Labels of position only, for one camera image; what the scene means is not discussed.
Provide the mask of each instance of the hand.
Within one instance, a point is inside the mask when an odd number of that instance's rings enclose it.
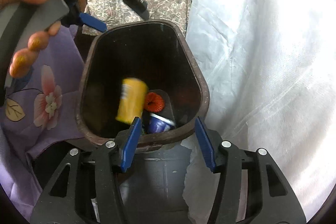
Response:
[[[30,4],[42,4],[47,0],[0,0],[0,9],[6,4],[16,1],[24,1]],[[56,22],[51,25],[48,31],[40,31],[34,33],[28,40],[27,48],[17,51],[12,63],[9,67],[9,73],[13,78],[24,77],[28,72],[32,64],[36,61],[40,50],[47,47],[49,36],[56,35],[61,26],[60,22]]]

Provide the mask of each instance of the white plastic sheet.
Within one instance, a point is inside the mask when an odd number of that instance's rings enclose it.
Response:
[[[336,183],[336,0],[193,0],[187,42],[210,90],[209,128],[266,148],[309,220]],[[206,223],[218,176],[197,140],[184,198]]]

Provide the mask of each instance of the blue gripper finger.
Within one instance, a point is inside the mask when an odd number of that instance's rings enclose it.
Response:
[[[85,25],[87,25],[91,28],[94,28],[94,29],[96,29],[100,32],[106,32],[106,30],[107,30],[107,26],[103,21],[101,21],[99,19],[96,19],[89,14],[80,13],[79,18],[81,19],[83,24],[85,24]]]
[[[123,173],[125,173],[132,164],[135,150],[142,132],[142,123],[140,118],[135,117],[129,131],[130,133],[121,152],[120,168]]]
[[[200,118],[195,120],[195,133],[205,164],[211,170],[211,172],[214,172],[216,168],[215,151],[212,147],[211,141],[209,140],[206,127]]]

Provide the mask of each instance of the black plastic handle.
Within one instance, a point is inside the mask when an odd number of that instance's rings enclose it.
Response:
[[[0,106],[5,87],[11,85],[8,69],[14,52],[27,47],[33,33],[46,30],[68,13],[64,0],[48,0],[42,5],[14,3],[0,11]]]
[[[24,28],[36,10],[36,5],[17,3],[8,6],[0,14],[0,106],[4,104],[4,87],[12,56]]]

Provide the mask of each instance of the blue cup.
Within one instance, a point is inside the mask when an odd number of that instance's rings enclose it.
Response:
[[[148,133],[160,133],[165,132],[175,127],[175,122],[167,118],[161,117],[154,113],[150,114],[151,118],[149,121]]]

